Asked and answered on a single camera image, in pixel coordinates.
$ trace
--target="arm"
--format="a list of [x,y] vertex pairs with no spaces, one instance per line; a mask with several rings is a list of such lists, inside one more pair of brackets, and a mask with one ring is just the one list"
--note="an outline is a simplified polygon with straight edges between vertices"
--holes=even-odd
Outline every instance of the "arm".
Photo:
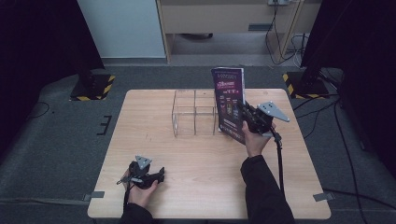
[[124,184],[124,206],[120,219],[120,224],[149,224],[152,222],[152,215],[146,209],[149,198],[158,186],[158,181],[154,181],[149,189],[140,189],[137,186]]
[[242,164],[241,173],[247,184],[249,223],[295,223],[290,207],[262,156],[262,150],[270,138],[251,133],[246,122],[243,131],[248,158]]

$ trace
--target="white wall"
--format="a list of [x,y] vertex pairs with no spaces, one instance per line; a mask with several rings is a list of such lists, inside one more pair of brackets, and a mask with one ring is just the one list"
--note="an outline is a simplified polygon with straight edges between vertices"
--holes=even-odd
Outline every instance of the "white wall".
[[102,58],[165,58],[155,0],[78,0]]

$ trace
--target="hand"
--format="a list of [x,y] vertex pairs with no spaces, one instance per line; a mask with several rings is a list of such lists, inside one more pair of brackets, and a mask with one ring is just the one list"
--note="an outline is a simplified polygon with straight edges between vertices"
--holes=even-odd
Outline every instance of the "hand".
[[[129,175],[129,170],[126,170],[124,176]],[[122,183],[127,190],[127,183]],[[129,192],[128,203],[135,203],[141,207],[146,208],[149,204],[149,198],[158,187],[158,180],[155,180],[149,189],[140,189],[138,186],[133,186]]]
[[245,146],[247,148],[247,155],[250,158],[261,155],[262,150],[267,145],[271,137],[263,137],[258,133],[251,133],[248,129],[248,123],[246,121],[243,122],[242,131],[245,134]]

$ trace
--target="black sleeve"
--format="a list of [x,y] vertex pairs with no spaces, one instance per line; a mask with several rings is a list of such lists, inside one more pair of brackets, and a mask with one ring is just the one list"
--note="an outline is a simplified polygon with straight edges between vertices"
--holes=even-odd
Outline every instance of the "black sleeve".
[[129,191],[125,192],[123,213],[119,221],[120,224],[149,224],[152,222],[151,213],[144,207],[135,203],[127,203]]
[[241,173],[247,185],[245,197],[250,224],[295,223],[293,213],[262,155],[247,158]]

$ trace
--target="magazine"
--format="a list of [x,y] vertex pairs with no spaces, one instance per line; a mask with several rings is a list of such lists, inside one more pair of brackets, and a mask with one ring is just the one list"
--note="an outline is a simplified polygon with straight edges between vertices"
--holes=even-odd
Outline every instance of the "magazine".
[[211,70],[215,84],[219,129],[236,141],[245,144],[242,132],[242,115],[237,101],[245,103],[245,80],[243,68],[217,67]]

